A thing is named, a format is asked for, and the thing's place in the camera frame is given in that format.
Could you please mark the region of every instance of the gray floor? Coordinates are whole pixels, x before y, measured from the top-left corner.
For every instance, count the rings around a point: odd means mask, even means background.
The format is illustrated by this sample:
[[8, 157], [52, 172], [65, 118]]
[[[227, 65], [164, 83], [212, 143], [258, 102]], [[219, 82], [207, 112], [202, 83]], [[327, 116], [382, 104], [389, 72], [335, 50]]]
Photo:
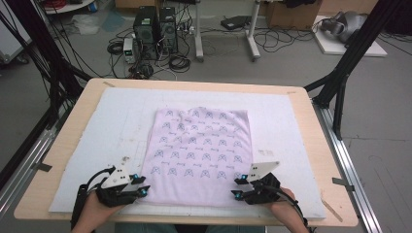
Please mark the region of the gray floor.
[[[70, 40], [93, 70], [106, 75], [110, 73], [108, 41], [130, 27], [132, 21], [107, 11], [95, 15], [102, 25], [98, 34], [74, 34]], [[219, 28], [220, 20], [210, 18], [204, 24]], [[264, 19], [260, 18], [258, 23], [263, 26]], [[412, 52], [412, 44], [389, 41]], [[207, 55], [204, 62], [199, 63], [194, 59], [193, 39], [188, 38], [188, 42], [190, 70], [177, 74], [177, 80], [185, 82], [305, 86], [327, 75], [340, 59], [339, 55], [322, 54], [315, 40], [311, 40], [296, 41], [274, 53], [259, 48], [261, 59], [253, 63], [243, 35], [205, 34], [203, 44]], [[412, 95], [409, 91], [412, 57], [382, 41], [377, 42], [389, 55], [364, 57], [352, 73], [347, 86], [342, 133], [382, 230], [411, 232]], [[124, 76], [125, 67], [120, 59], [116, 73]], [[168, 72], [160, 72], [153, 79], [173, 81], [176, 78]], [[310, 93], [311, 96], [316, 94], [317, 90]], [[32, 62], [11, 64], [0, 70], [0, 99], [0, 168], [3, 168], [49, 104], [40, 74]], [[18, 198], [0, 220], [2, 232], [68, 232], [68, 222], [15, 219], [13, 211], [17, 201]], [[107, 224], [100, 232], [113, 232], [113, 224]], [[287, 231], [283, 227], [269, 227], [268, 232]], [[363, 231], [359, 225], [356, 228], [322, 227], [317, 232]]]

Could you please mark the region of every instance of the human hand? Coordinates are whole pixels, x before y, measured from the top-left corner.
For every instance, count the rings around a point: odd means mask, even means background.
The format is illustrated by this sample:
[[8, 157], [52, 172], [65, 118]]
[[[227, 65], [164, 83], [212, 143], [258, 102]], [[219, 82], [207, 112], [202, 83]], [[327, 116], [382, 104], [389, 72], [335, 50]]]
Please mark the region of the human hand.
[[[288, 194], [293, 200], [294, 194], [293, 192], [285, 187], [281, 187], [281, 189]], [[294, 209], [294, 207], [284, 199], [279, 199], [276, 202], [273, 202], [269, 205], [269, 209], [272, 212], [273, 216], [275, 216], [279, 221], [281, 221], [290, 231], [291, 233], [307, 233], [308, 230], [306, 229], [300, 215]]]
[[82, 213], [72, 233], [90, 233], [103, 225], [109, 217], [124, 206], [107, 207], [99, 202], [97, 194], [92, 191], [86, 200]]

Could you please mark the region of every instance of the black metal pole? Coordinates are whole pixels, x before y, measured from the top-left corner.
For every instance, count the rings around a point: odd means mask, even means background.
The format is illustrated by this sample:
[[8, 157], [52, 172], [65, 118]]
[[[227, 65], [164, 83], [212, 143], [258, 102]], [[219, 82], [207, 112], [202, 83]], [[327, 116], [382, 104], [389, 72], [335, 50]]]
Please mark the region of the black metal pole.
[[305, 86], [307, 91], [324, 86], [313, 102], [321, 108], [328, 108], [330, 101], [338, 94], [335, 105], [333, 130], [341, 139], [340, 124], [343, 112], [343, 98], [346, 81], [358, 65], [372, 43], [376, 40], [385, 24], [391, 19], [397, 9], [408, 0], [379, 0], [366, 22], [354, 38], [336, 68], [326, 77]]

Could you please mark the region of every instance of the cardboard box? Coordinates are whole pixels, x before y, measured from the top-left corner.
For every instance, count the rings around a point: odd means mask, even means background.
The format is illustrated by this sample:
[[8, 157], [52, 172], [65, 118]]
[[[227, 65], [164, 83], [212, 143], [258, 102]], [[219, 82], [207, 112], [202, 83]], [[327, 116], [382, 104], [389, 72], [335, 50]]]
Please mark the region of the cardboard box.
[[116, 8], [137, 9], [141, 6], [156, 6], [160, 7], [160, 0], [115, 0]]
[[311, 30], [321, 5], [322, 0], [295, 8], [287, 8], [285, 4], [278, 2], [270, 3], [266, 11], [267, 26]]
[[332, 17], [339, 12], [349, 11], [370, 14], [377, 2], [378, 0], [324, 0], [319, 15]]

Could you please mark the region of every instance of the tabletop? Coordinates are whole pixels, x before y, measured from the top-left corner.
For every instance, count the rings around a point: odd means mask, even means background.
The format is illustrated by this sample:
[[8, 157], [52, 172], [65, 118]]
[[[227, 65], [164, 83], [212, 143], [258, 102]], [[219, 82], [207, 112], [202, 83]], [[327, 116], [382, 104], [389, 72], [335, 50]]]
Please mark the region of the tabletop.
[[[292, 102], [306, 152], [312, 166], [326, 218], [309, 221], [312, 226], [355, 226], [358, 218], [345, 186], [332, 182], [341, 176], [335, 164], [326, 136], [320, 125], [311, 100], [302, 87], [253, 85], [233, 83], [189, 83], [166, 81], [136, 81], [114, 79], [92, 79], [88, 82], [70, 116], [56, 137], [44, 163], [51, 165], [48, 172], [38, 171], [15, 210], [20, 219], [70, 219], [71, 214], [50, 213], [49, 207], [59, 187], [67, 162], [76, 149], [87, 123], [107, 87], [145, 89], [199, 90], [218, 92], [263, 93], [288, 95]], [[221, 216], [151, 216], [115, 215], [113, 221], [139, 221], [192, 224], [242, 224], [279, 225], [273, 217], [221, 217]]]

